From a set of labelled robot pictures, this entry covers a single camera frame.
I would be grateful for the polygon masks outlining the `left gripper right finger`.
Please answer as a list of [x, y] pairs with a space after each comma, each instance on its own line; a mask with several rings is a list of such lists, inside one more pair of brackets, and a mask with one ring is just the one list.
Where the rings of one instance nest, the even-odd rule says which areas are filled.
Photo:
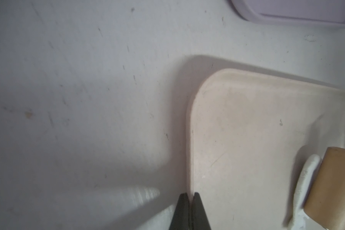
[[194, 193], [191, 211], [191, 227], [193, 230], [211, 230], [201, 196]]

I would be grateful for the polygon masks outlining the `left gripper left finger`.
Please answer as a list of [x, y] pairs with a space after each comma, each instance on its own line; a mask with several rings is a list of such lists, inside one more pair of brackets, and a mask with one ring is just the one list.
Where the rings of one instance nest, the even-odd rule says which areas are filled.
[[190, 202], [187, 193], [179, 196], [169, 230], [189, 230]]

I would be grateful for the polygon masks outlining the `wooden dough roller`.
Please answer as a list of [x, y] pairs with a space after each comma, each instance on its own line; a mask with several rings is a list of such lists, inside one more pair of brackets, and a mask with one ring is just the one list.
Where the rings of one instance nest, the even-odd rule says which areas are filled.
[[327, 148], [304, 212], [326, 230], [345, 230], [345, 149]]

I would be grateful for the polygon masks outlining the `white dough ball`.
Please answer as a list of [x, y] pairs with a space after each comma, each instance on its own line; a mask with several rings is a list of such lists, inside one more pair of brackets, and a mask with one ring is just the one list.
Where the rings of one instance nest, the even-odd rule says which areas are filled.
[[329, 196], [324, 188], [323, 177], [318, 177], [318, 169], [324, 170], [323, 158], [311, 155], [303, 166], [298, 179], [294, 196], [292, 218], [289, 230], [305, 230], [306, 219], [313, 219], [325, 230], [329, 229], [325, 221], [325, 210], [329, 203]]

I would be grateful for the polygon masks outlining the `beige plastic tray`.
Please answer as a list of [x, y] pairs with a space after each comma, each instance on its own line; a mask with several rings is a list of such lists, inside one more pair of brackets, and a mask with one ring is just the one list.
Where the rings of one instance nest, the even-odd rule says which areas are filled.
[[345, 148], [345, 91], [236, 69], [209, 76], [187, 113], [189, 192], [214, 230], [285, 230], [310, 155]]

